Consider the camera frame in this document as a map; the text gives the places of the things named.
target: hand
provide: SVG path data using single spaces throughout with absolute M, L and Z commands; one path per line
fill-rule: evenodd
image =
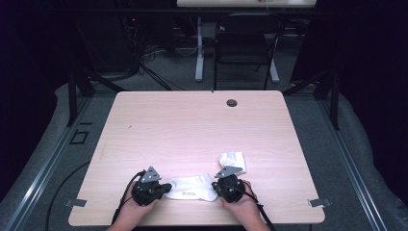
M 120 209 L 120 213 L 117 216 L 115 223 L 108 229 L 109 231 L 127 231 L 134 229 L 144 218 L 145 215 L 150 213 L 158 203 L 158 200 L 154 200 L 152 203 L 146 206 L 140 206 L 136 201 L 132 198 L 132 189 L 135 186 L 136 182 L 133 182 L 132 185 L 129 187 L 128 192 L 126 193 L 126 202 L 123 204 L 122 208 Z
M 249 194 L 253 194 L 255 198 L 256 194 L 251 190 L 251 183 L 243 180 L 245 185 L 245 191 Z M 222 206 L 234 214 L 235 218 L 242 224 L 242 226 L 248 230 L 268 231 L 268 227 L 261 219 L 260 211 L 255 201 L 244 194 L 238 202 L 228 203 L 224 198 L 221 198 Z

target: black chair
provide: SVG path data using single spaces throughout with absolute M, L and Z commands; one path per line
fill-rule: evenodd
M 224 16 L 216 26 L 214 90 L 217 89 L 219 64 L 254 65 L 258 66 L 256 71 L 261 65 L 267 66 L 266 90 L 273 53 L 282 30 L 282 21 L 271 13 L 230 13 Z

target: white cloth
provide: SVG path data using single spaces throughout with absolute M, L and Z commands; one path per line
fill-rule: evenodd
M 242 152 L 224 152 L 219 155 L 218 160 L 222 167 L 241 167 L 242 171 L 240 171 L 239 173 L 246 173 L 245 160 L 243 159 Z
M 217 193 L 214 191 L 213 180 L 208 174 L 193 177 L 173 178 L 169 182 L 171 190 L 165 193 L 165 196 L 172 199 L 203 199 L 213 201 L 217 199 Z

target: wooden table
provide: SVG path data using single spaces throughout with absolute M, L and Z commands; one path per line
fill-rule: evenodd
M 178 7 L 313 8 L 317 0 L 177 0 Z
M 236 107 L 226 102 L 234 99 Z M 117 95 L 96 146 L 71 225 L 109 225 L 129 180 L 153 166 L 170 178 L 221 170 L 218 155 L 241 151 L 258 199 L 274 223 L 319 223 L 321 208 L 285 100 L 279 91 L 133 91 Z M 238 224 L 219 198 L 164 196 L 140 225 Z

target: round hole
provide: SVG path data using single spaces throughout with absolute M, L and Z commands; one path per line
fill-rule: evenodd
M 235 100 L 235 99 L 228 99 L 228 100 L 227 100 L 227 105 L 228 105 L 229 107 L 236 107 L 237 104 L 238 104 L 238 102 L 237 102 L 237 100 Z

